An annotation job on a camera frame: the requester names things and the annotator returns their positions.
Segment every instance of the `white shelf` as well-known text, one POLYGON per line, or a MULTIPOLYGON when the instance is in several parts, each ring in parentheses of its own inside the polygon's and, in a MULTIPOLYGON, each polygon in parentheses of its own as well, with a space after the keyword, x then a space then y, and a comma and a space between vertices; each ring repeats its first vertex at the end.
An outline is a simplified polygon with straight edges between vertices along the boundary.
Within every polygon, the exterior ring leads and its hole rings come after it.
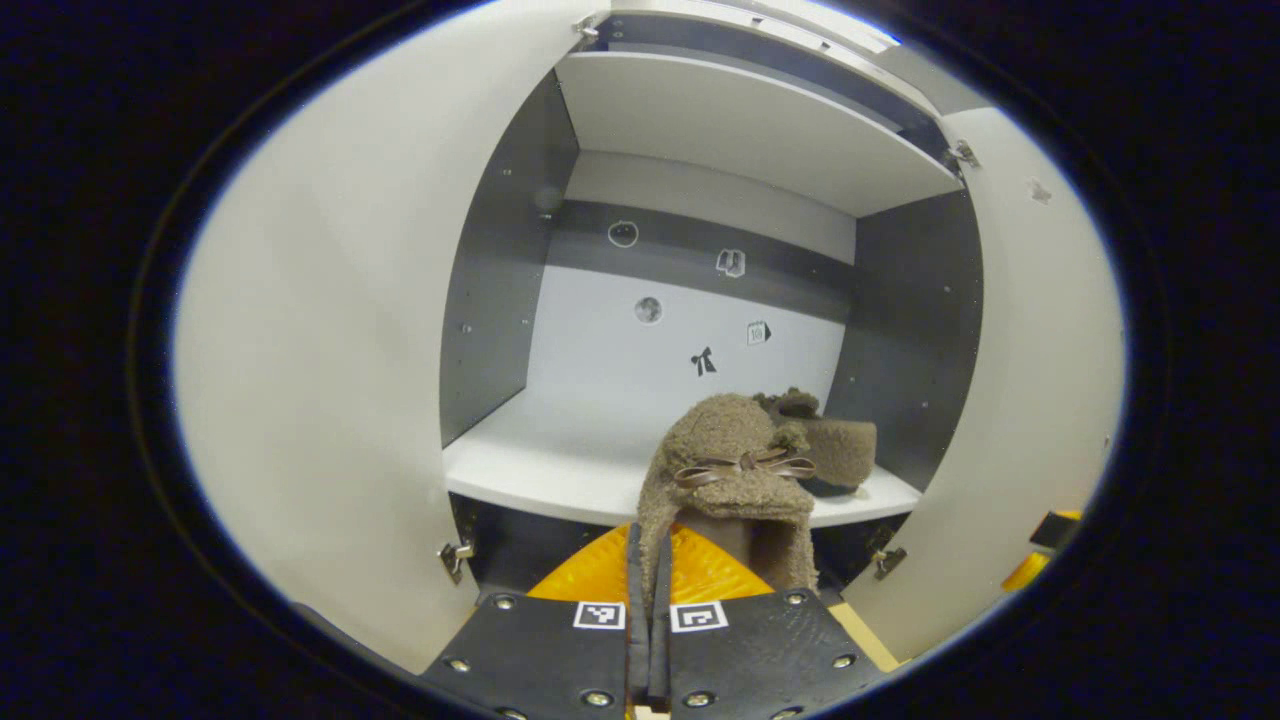
POLYGON ((573 53, 556 74, 584 151, 701 165, 852 218, 963 187, 876 120, 744 69, 609 51, 573 53))
MULTIPOLYGON (((649 460, 677 418, 526 389, 444 448, 449 491, 598 525, 635 520, 649 460)), ((908 512, 920 493, 876 468, 856 493, 814 498, 814 528, 908 512)))

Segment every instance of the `sticker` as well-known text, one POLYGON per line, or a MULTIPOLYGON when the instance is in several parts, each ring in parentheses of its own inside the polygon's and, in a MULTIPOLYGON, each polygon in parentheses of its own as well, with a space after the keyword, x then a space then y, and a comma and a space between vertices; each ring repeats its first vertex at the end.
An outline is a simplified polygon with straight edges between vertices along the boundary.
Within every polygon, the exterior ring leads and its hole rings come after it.
POLYGON ((626 624, 627 606, 621 602, 580 602, 573 616, 573 626, 588 630, 621 630, 626 624))
POLYGON ((716 628, 728 628, 728 618, 718 600, 671 606, 672 633, 698 633, 716 628))
POLYGON ((710 347, 703 350, 701 355, 694 355, 692 357, 689 359, 689 361, 692 363, 694 365, 698 365, 698 377, 699 378, 703 377, 703 370, 707 370, 708 373, 714 373, 716 372, 716 365, 712 365, 712 348, 710 347))
POLYGON ((764 320, 756 320, 746 324, 748 345, 760 345, 771 337, 773 337, 773 331, 769 329, 769 324, 764 320))
POLYGON ((746 252, 741 250, 721 250, 716 256, 716 270, 731 278, 740 278, 746 274, 746 252))

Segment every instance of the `bow sticker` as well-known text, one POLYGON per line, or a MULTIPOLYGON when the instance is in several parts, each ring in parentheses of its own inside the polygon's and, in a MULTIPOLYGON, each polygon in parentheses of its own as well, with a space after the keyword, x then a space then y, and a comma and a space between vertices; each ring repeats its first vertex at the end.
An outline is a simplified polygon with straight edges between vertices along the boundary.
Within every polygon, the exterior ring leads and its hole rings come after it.
POLYGON ((703 370, 704 369, 708 373, 714 373, 716 372, 716 365, 712 365, 712 348, 710 347, 708 347, 707 350, 703 350, 701 355, 694 355, 692 357, 689 359, 689 361, 692 363, 694 365, 698 365, 698 377, 699 378, 703 377, 703 370))

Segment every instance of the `fluffy brown slipper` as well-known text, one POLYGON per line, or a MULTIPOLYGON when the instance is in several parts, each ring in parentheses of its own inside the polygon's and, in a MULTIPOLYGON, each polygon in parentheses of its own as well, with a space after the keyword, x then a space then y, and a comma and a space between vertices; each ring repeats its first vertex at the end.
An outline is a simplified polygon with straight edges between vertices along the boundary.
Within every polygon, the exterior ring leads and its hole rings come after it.
POLYGON ((659 543, 677 516, 773 589, 814 589, 813 497, 796 484, 813 474, 813 464, 794 456, 804 448, 799 427, 774 427, 755 401, 741 395, 709 397, 677 420, 640 491, 646 602, 653 598, 659 543))
POLYGON ((854 491, 876 466, 876 424, 836 420, 818 415, 818 398, 791 388, 786 395, 755 396, 774 424, 799 423, 818 465, 818 479, 854 491))

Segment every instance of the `screw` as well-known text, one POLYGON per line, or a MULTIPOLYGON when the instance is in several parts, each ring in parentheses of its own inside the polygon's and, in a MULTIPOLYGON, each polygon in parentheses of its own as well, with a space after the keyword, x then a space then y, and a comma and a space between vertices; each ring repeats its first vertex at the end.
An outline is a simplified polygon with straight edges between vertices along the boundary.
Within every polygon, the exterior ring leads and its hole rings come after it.
POLYGON ((707 707, 708 705, 716 702, 716 696, 712 693, 689 693, 685 696, 685 706, 687 707, 707 707))
POLYGON ((582 693, 582 702, 594 705, 595 707, 608 707, 613 705, 613 696, 600 691, 590 691, 582 693))

